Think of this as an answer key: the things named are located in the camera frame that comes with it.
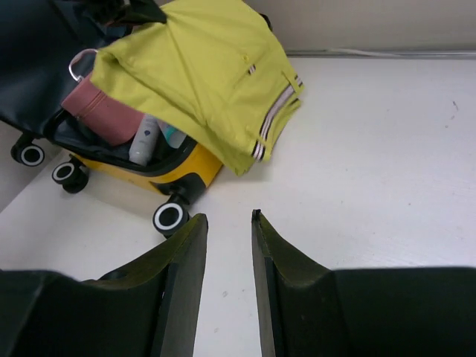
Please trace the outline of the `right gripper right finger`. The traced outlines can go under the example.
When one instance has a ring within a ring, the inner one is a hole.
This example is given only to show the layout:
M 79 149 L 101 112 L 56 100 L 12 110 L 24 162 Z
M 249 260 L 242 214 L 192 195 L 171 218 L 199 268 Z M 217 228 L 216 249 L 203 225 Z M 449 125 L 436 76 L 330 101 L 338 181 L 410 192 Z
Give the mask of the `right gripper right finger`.
M 332 356 L 335 295 L 329 269 L 287 242 L 260 210 L 251 217 L 263 356 Z

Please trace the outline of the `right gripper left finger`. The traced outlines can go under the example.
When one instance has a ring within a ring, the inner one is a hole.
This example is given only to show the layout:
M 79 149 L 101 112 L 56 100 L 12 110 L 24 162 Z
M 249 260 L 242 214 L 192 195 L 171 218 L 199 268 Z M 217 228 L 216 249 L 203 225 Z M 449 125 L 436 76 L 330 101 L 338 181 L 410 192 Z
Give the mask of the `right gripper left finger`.
M 208 219 L 198 213 L 147 253 L 85 282 L 100 301 L 95 355 L 193 355 L 207 237 Z

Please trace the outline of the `white tube with blue logo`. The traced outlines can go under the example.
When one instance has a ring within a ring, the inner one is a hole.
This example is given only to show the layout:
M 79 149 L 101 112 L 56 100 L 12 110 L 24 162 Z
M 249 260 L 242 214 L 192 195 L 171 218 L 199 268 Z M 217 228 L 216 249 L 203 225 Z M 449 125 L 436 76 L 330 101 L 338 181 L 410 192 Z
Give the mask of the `white tube with blue logo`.
M 144 115 L 129 148 L 129 160 L 146 166 L 152 158 L 159 132 L 158 120 L 152 115 Z

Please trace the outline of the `white pink bottle teal cap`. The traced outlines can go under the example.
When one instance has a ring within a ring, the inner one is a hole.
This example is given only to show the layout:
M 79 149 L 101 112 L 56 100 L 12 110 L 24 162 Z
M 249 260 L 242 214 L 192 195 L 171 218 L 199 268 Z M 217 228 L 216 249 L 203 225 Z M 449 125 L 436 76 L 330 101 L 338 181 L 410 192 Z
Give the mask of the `white pink bottle teal cap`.
M 165 138 L 167 144 L 173 149 L 178 149 L 184 142 L 187 135 L 168 123 L 160 120 L 158 122 L 159 128 Z

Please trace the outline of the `pink case with metal handle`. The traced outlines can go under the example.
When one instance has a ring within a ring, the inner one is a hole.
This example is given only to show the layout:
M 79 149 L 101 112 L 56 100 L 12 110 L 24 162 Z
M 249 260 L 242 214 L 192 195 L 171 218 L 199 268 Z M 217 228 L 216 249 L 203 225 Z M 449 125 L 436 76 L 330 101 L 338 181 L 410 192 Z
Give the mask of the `pink case with metal handle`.
M 87 48 L 70 61 L 68 71 L 77 85 L 63 100 L 61 107 L 115 147 L 135 136 L 144 114 L 109 97 L 91 82 L 90 75 L 75 74 L 74 65 L 83 57 L 96 53 L 96 49 Z

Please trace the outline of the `yellow-green shirt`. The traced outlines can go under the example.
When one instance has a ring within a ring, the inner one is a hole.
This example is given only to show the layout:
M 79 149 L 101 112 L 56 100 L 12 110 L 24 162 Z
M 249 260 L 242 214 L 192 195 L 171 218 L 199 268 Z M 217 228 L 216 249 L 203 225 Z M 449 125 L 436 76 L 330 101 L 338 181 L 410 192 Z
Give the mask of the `yellow-green shirt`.
M 304 84 L 265 18 L 243 1 L 170 1 L 95 57 L 108 96 L 187 134 L 241 176 L 270 159 Z

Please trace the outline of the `yellow hard-shell suitcase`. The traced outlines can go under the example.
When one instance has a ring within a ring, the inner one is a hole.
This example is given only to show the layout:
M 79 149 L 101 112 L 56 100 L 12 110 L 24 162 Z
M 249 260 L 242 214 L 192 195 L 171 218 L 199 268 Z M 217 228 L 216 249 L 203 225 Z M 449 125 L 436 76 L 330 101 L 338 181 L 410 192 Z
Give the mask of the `yellow hard-shell suitcase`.
M 10 150 L 20 164 L 43 162 L 41 138 L 69 151 L 51 175 L 68 193 L 100 170 L 168 196 L 152 222 L 169 237 L 188 221 L 220 160 L 191 137 L 170 145 L 158 126 L 140 130 L 145 115 L 89 79 L 97 48 L 166 20 L 153 1 L 3 1 L 1 121 L 21 133 Z

